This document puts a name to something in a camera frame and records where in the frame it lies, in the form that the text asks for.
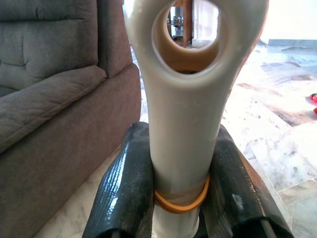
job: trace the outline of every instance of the sofa backrest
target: sofa backrest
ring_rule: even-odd
[[[0,86],[97,64],[96,0],[0,0]]]

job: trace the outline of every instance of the rubber band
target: rubber band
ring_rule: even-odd
[[[159,204],[159,206],[167,212],[174,213],[174,214],[182,214],[188,211],[195,209],[196,207],[200,206],[204,199],[206,198],[208,187],[210,182],[210,175],[208,175],[203,191],[199,194],[194,202],[187,206],[179,206],[167,201],[162,195],[159,194],[155,190],[155,200]]]

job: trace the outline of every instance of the red object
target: red object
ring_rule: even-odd
[[[317,102],[317,93],[313,93],[309,96],[314,102]]]

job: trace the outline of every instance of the gray fabric upholstery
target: gray fabric upholstery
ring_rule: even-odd
[[[97,0],[97,6],[98,66],[106,71],[108,77],[113,77],[132,64],[130,43],[122,17],[122,1]]]
[[[14,92],[16,92],[16,90],[12,88],[0,87],[0,98]]]
[[[105,77],[93,65],[56,74],[0,98],[0,153],[92,91]]]
[[[1,0],[0,86],[97,64],[96,0]]]
[[[140,118],[131,65],[0,157],[0,237],[30,238],[117,147]]]

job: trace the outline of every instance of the sofa armrest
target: sofa armrest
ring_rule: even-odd
[[[98,66],[112,78],[132,64],[121,0],[98,0]]]
[[[0,98],[0,153],[91,92],[105,77],[93,65],[56,74]]]

